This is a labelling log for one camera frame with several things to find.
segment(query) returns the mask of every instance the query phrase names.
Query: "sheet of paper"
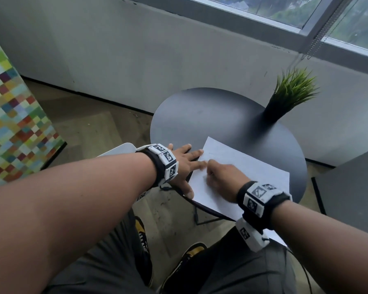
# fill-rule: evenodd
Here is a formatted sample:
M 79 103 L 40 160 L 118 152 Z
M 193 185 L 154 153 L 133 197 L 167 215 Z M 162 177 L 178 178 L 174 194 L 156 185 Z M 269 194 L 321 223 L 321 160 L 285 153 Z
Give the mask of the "sheet of paper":
M 289 173 L 286 171 L 239 152 L 211 137 L 207 138 L 203 150 L 204 153 L 199 161 L 214 159 L 221 164 L 233 164 L 252 180 L 270 183 L 287 193 L 289 192 Z M 206 177 L 206 170 L 195 170 L 192 173 L 189 184 L 195 194 L 193 200 L 233 220 L 237 221 L 241 218 L 242 209 L 237 204 L 227 202 L 216 194 L 207 186 Z M 274 231 L 265 230 L 265 233 L 268 237 L 285 245 Z

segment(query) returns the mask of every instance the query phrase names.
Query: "hand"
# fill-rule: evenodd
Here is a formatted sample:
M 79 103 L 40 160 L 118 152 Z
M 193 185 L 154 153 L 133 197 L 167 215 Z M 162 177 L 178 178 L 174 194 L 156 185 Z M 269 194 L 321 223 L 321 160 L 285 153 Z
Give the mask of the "hand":
M 176 160 L 178 161 L 178 174 L 175 178 L 173 178 L 169 184 L 171 186 L 176 186 L 181 189 L 184 196 L 186 196 L 189 199 L 192 199 L 194 196 L 194 193 L 192 191 L 192 188 L 185 180 L 187 176 L 194 170 L 197 169 L 204 169 L 207 167 L 206 161 L 194 161 L 192 160 L 200 157 L 203 154 L 203 150 L 195 150 L 193 152 L 187 153 L 191 149 L 191 145 L 183 145 L 181 148 L 178 148 L 177 150 L 173 150 L 173 144 L 169 144 L 167 148 L 169 148 L 173 154 L 176 157 Z
M 210 160 L 207 166 L 207 184 L 226 201 L 237 203 L 237 193 L 251 180 L 233 165 Z

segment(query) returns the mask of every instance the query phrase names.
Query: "person's right arm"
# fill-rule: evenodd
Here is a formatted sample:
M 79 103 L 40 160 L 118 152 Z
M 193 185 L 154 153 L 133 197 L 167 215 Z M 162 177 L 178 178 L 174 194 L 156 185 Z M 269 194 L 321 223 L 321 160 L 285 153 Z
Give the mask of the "person's right arm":
M 208 183 L 229 202 L 249 181 L 236 167 L 209 161 Z M 368 293 L 368 233 L 290 201 L 273 210 L 271 224 L 323 290 Z

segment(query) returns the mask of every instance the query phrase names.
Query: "person's right hand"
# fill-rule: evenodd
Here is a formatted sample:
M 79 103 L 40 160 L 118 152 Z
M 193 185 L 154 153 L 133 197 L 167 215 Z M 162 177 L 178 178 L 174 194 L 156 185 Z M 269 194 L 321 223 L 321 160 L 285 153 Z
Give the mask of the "person's right hand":
M 251 180 L 233 165 L 210 160 L 207 165 L 207 184 L 226 201 L 237 203 L 237 193 Z

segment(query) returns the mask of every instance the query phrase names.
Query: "colorful mosaic pattern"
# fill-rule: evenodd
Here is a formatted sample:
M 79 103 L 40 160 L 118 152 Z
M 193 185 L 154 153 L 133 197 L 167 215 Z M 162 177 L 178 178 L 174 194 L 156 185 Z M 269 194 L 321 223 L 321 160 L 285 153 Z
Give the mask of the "colorful mosaic pattern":
M 63 143 L 0 47 L 0 185 L 39 171 Z

